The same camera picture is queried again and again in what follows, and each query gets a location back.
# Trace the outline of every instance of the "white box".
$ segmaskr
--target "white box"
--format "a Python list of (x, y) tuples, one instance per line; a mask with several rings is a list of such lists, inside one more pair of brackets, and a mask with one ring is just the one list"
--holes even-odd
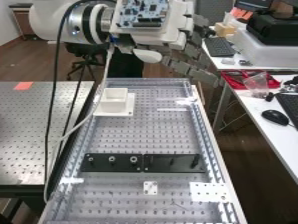
[(298, 47), (265, 45), (247, 30), (238, 29), (234, 44), (254, 66), (298, 68)]
[(101, 96), (101, 108), (104, 112), (118, 113), (126, 109), (128, 89), (105, 88)]

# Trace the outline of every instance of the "floor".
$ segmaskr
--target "floor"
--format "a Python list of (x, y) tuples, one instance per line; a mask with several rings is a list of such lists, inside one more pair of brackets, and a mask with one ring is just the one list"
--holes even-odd
[[(50, 81), (53, 71), (53, 52), (56, 45), (44, 41), (16, 42), (0, 48), (0, 81)], [(61, 45), (58, 80), (66, 80), (70, 63), (78, 60)], [(146, 65), (145, 77), (176, 77), (162, 65)], [(214, 105), (221, 93), (214, 94)], [(229, 122), (243, 113), (235, 104), (226, 112)], [(218, 145), (229, 169), (239, 202), (250, 224), (289, 224), (298, 220), (298, 186), (273, 153), (258, 129), (246, 116), (227, 127), (217, 136)], [(13, 224), (37, 223), (37, 217), (28, 207), (23, 207)]]

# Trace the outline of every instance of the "black cable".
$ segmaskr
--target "black cable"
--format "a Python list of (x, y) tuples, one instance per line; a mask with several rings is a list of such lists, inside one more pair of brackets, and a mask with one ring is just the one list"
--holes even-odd
[(60, 26), (58, 26), (58, 33), (57, 33), (57, 43), (56, 43), (56, 52), (54, 52), (54, 68), (53, 68), (53, 88), (52, 88), (52, 96), (50, 96), (50, 103), (49, 103), (49, 112), (48, 112), (48, 122), (46, 122), (46, 130), (45, 130), (45, 167), (44, 167), (44, 183), (46, 183), (46, 177), (48, 177), (48, 141), (49, 141), (49, 129), (50, 129), (50, 123), (52, 123), (52, 112), (53, 112), (53, 102), (54, 102), (54, 94), (56, 94), (56, 87), (57, 87), (57, 73), (58, 73), (58, 53), (60, 53), (60, 40), (61, 40), (61, 33), (62, 33), (62, 27), (65, 20), (68, 16), (72, 13), (72, 10), (74, 7), (82, 3), (92, 2), (97, 0), (80, 0), (76, 3), (73, 3), (61, 18)]
[[(73, 100), (72, 100), (72, 106), (70, 106), (70, 109), (69, 109), (68, 119), (66, 119), (66, 123), (65, 123), (64, 130), (62, 130), (62, 136), (65, 135), (66, 130), (68, 130), (68, 125), (69, 125), (72, 112), (73, 112), (73, 108), (74, 108), (74, 104), (76, 104), (76, 100), (77, 100), (78, 90), (80, 90), (80, 86), (81, 86), (84, 71), (85, 71), (85, 67), (88, 66), (88, 60), (89, 60), (89, 55), (85, 58), (85, 62), (84, 62), (82, 68), (81, 68), (80, 79), (78, 79), (78, 82), (77, 82), (77, 88), (76, 88), (76, 92), (74, 92), (74, 96), (73, 96)], [(62, 143), (64, 143), (64, 141), (60, 142), (58, 152), (57, 152), (57, 156), (54, 158), (54, 161), (57, 161), (57, 159), (60, 157), (60, 153), (61, 153), (61, 150), (62, 150)]]

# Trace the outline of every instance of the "circuit board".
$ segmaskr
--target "circuit board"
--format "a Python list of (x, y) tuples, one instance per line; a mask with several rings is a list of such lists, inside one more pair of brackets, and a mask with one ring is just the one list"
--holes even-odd
[(121, 28), (161, 28), (169, 10), (168, 0), (122, 0)]

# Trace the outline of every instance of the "white table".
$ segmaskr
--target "white table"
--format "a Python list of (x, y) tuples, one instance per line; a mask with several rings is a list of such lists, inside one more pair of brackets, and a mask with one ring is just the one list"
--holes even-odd
[[(235, 53), (234, 55), (234, 60), (235, 64), (234, 65), (225, 65), (221, 63), (223, 57), (211, 57), (206, 48), (205, 42), (202, 43), (202, 50), (214, 65), (217, 71), (222, 70), (265, 70), (265, 71), (298, 71), (298, 66), (289, 68), (289, 67), (259, 67), (259, 66), (241, 66), (239, 65), (239, 60), (247, 60), (242, 54)], [(221, 94), (221, 100), (217, 108), (217, 113), (215, 113), (215, 118), (213, 122), (213, 131), (217, 133), (219, 131), (219, 127), (222, 124), (222, 119), (225, 116), (225, 110), (229, 105), (229, 100), (230, 100), (230, 95), (231, 95), (231, 90), (230, 86), (227, 85), (226, 82), (223, 82), (223, 91)]]
[[(278, 81), (291, 80), (294, 75), (275, 75)], [(249, 90), (231, 90), (243, 109), (247, 112), (257, 128), (259, 129), (271, 149), (274, 150), (278, 158), (281, 159), (293, 179), (298, 184), (298, 131), (291, 126), (281, 126), (267, 121), (261, 113), (265, 110), (277, 110), (286, 114), (278, 100), (274, 98), (271, 102), (263, 99), (257, 99), (250, 96)]]
[(205, 41), (202, 42), (202, 50), (206, 53), (213, 65), (215, 66), (218, 71), (222, 70), (266, 70), (266, 71), (298, 71), (298, 66), (297, 67), (265, 67), (265, 66), (241, 66), (239, 65), (239, 60), (247, 61), (247, 58), (242, 55), (235, 53), (233, 59), (235, 61), (234, 65), (226, 65), (222, 64), (221, 61), (226, 57), (211, 57), (207, 51), (207, 47), (205, 44)]

